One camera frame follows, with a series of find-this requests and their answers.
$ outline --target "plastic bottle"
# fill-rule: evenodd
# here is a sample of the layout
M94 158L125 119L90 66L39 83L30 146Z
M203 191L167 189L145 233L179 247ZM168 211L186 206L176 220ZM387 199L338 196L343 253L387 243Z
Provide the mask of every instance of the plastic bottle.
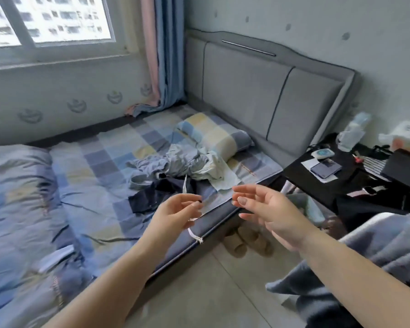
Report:
M339 150L343 152L350 152L365 135L366 132L364 129L371 119L371 114L364 111L361 111L355 115L354 119L350 121L345 130L340 132L336 138L336 143Z

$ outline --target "plaid pillowcase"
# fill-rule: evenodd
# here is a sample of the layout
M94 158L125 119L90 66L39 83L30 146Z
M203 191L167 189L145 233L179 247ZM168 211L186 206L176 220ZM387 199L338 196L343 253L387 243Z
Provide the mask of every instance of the plaid pillowcase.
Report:
M249 135L214 114L197 113L179 122L176 128L195 142L214 151L226 162L235 153L253 145Z

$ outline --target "blue curtain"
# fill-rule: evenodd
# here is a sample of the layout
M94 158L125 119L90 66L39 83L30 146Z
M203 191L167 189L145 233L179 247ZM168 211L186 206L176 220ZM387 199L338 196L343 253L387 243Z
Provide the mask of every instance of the blue curtain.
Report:
M184 98L184 0L155 0L155 16L161 102L158 107L138 105L133 116L169 108Z

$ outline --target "gray headboard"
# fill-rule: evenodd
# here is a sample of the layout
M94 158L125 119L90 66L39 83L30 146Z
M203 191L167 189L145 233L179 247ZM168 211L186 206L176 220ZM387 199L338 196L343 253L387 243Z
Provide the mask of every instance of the gray headboard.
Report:
M270 41L186 31L188 103L247 131L283 167L331 131L355 96L354 70Z

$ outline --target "bed frame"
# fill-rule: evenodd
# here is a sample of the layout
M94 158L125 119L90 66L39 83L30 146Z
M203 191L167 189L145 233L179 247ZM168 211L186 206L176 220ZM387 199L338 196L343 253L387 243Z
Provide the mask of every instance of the bed frame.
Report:
M211 110L245 130L256 145L283 167L332 130L359 88L356 71L311 59L270 41L229 32L189 30L185 43L188 104L196 110ZM61 141L77 141L133 120L121 117L29 145L50 147ZM276 178L271 177L263 184L279 182ZM131 313L241 223L238 209L229 202L210 213L225 218L204 236L202 245L193 244L153 273Z

